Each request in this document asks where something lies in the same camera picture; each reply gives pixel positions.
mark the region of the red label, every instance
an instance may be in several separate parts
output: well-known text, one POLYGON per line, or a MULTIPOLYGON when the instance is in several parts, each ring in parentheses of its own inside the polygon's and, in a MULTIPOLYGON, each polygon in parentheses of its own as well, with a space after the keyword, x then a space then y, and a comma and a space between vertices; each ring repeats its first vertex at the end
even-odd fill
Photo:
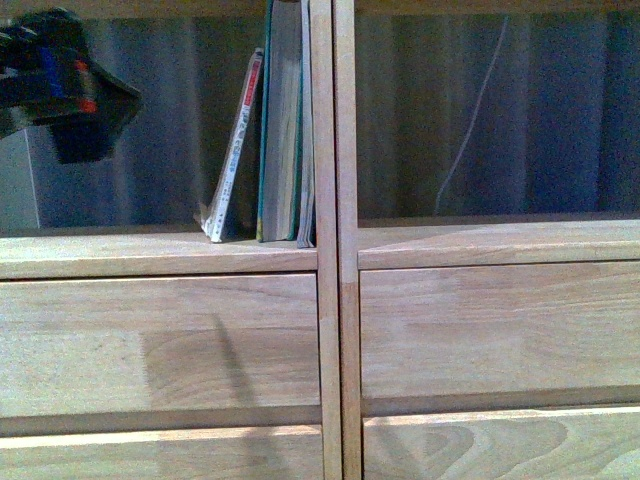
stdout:
POLYGON ((244 105, 248 107, 251 105, 251 101, 253 100, 253 92, 256 89, 256 83, 258 81, 258 73, 260 71, 260 62, 253 62, 253 67, 251 68, 251 77, 249 78, 249 88, 247 88, 247 95, 244 97, 244 105))

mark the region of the curtain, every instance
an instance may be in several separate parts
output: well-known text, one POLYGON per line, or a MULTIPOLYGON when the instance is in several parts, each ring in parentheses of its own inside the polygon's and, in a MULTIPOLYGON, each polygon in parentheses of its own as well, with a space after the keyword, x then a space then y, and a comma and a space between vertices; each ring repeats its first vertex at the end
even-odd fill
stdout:
MULTIPOLYGON (((361 218, 434 214, 504 17, 356 18, 361 218)), ((640 14, 512 15, 440 215, 640 207, 640 14)))
MULTIPOLYGON (((114 155, 97 163, 60 165, 48 131, 29 130, 41 225, 195 225, 198 203, 211 201, 264 20, 100 20, 86 29, 94 59, 139 89, 144 106, 114 155)), ((245 209, 253 208, 242 182, 255 176, 251 140, 234 192, 245 209)))

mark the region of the black object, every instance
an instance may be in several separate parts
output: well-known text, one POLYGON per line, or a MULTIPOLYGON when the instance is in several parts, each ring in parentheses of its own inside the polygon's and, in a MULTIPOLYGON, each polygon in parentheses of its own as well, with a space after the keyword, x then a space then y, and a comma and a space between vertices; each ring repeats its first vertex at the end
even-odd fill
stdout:
POLYGON ((110 155, 140 92, 89 57, 82 22, 62 8, 0 29, 0 139, 48 126, 61 163, 110 155))

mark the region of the wooden shelf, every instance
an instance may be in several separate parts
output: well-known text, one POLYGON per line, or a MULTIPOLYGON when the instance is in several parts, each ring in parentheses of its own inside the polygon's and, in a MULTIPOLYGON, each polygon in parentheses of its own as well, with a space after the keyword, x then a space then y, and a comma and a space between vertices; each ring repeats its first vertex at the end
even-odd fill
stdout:
POLYGON ((356 0, 356 12, 373 15, 552 13, 633 10, 637 0, 356 0))
POLYGON ((82 19, 235 17, 264 15, 262 0, 9 0, 2 15, 16 17, 25 12, 52 7, 72 10, 82 19))
POLYGON ((0 280, 317 269, 315 249, 298 249, 295 242, 213 244, 202 232, 174 230, 60 230, 55 236, 0 238, 0 280))
POLYGON ((640 220, 384 226, 358 237, 360 270, 640 259, 640 220))

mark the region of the teal book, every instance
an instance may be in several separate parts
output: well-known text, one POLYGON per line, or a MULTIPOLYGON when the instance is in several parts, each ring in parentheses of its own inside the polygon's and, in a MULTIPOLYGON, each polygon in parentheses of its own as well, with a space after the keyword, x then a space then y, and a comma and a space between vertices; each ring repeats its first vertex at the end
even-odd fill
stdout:
POLYGON ((299 223, 301 18, 300 2, 268 0, 256 232, 260 242, 294 240, 299 223))

